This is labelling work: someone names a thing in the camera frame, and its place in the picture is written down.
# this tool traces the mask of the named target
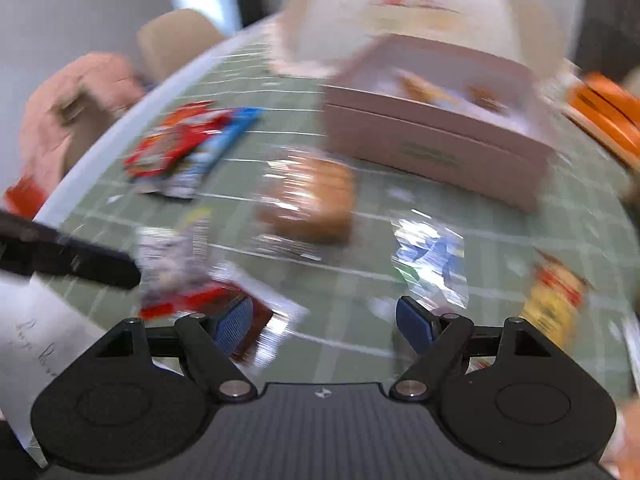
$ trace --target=bread roll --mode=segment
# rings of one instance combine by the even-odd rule
[[[414,101],[436,106],[454,105],[455,99],[443,88],[430,83],[411,72],[399,71],[402,90]]]
[[[351,233],[353,177],[344,164],[309,154],[272,164],[276,174],[258,218],[274,234],[314,243],[343,242]]]

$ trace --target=pink box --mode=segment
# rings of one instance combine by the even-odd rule
[[[467,104],[450,111],[402,97],[407,70],[460,97],[489,88],[507,117]],[[388,35],[324,85],[329,151],[449,182],[530,211],[556,131],[519,63],[439,41]]]

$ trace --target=beige cushion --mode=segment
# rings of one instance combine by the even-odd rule
[[[172,10],[138,31],[138,45],[149,75],[162,82],[225,37],[193,9]]]

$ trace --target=table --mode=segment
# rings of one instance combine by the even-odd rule
[[[390,219],[411,207],[448,222],[465,237],[470,285],[468,316],[501,324],[528,293],[535,248],[553,253],[593,285],[579,317],[571,355],[617,400],[631,393],[620,320],[640,266],[636,234],[616,190],[624,172],[588,136],[560,115],[560,155],[532,216],[462,189],[363,161],[350,161],[357,186],[354,236],[322,262],[265,258],[251,248],[254,197],[269,145],[322,146],[320,80],[271,74],[260,26],[189,65],[143,100],[70,172],[38,220],[74,236],[132,251],[140,225],[177,225],[195,206],[212,209],[212,248],[308,309],[271,365],[252,377],[266,381],[380,381],[389,386],[407,367],[392,320],[372,300],[405,291],[390,262],[396,250]],[[226,56],[217,63],[217,58]],[[171,92],[179,97],[172,100]],[[193,203],[140,196],[123,174],[122,155],[146,127],[176,105],[213,98],[223,106],[259,106],[263,118],[226,154]],[[104,329],[137,313],[137,292],[69,278],[47,285]]]

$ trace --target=metal screw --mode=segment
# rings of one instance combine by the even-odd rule
[[[220,384],[220,392],[227,397],[242,397],[251,391],[251,385],[246,381],[225,381]]]
[[[427,385],[420,381],[400,381],[396,384],[396,392],[405,397],[420,397],[427,392]]]

